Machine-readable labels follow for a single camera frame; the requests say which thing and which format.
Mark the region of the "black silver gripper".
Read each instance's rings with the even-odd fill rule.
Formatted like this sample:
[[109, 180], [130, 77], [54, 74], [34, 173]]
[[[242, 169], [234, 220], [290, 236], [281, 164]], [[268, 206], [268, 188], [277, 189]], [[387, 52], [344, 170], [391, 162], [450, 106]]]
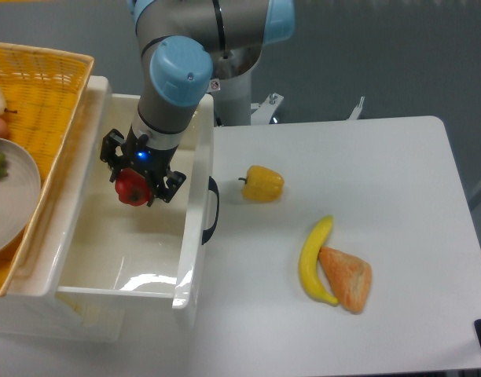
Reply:
[[[122, 155], [116, 152], [121, 148]], [[129, 133], [126, 140], [117, 129], [111, 129], [102, 139], [100, 160], [111, 171], [110, 181], [115, 181], [122, 169], [131, 168], [145, 177], [150, 190], [147, 206], [151, 207], [155, 199], [169, 203], [186, 181], [186, 175], [170, 170], [171, 160], [177, 146], [159, 150], [149, 147], [147, 137], [137, 138]]]

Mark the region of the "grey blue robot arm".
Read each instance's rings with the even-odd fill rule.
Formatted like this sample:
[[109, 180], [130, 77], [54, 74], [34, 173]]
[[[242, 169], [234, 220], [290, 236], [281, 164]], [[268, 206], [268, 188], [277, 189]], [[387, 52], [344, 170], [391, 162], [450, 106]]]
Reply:
[[171, 160], [215, 78], [215, 61], [234, 50], [289, 39], [292, 1], [129, 1], [144, 89], [126, 134], [110, 130], [100, 159], [119, 201], [168, 203], [186, 180]]

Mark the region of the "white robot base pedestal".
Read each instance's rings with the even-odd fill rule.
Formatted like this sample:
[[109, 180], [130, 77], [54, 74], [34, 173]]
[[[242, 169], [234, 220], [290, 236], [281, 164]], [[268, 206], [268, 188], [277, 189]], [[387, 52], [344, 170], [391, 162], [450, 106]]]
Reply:
[[219, 89], [211, 93], [217, 126], [251, 124], [252, 72], [261, 52], [261, 47], [252, 46], [211, 55], [212, 78], [219, 84]]

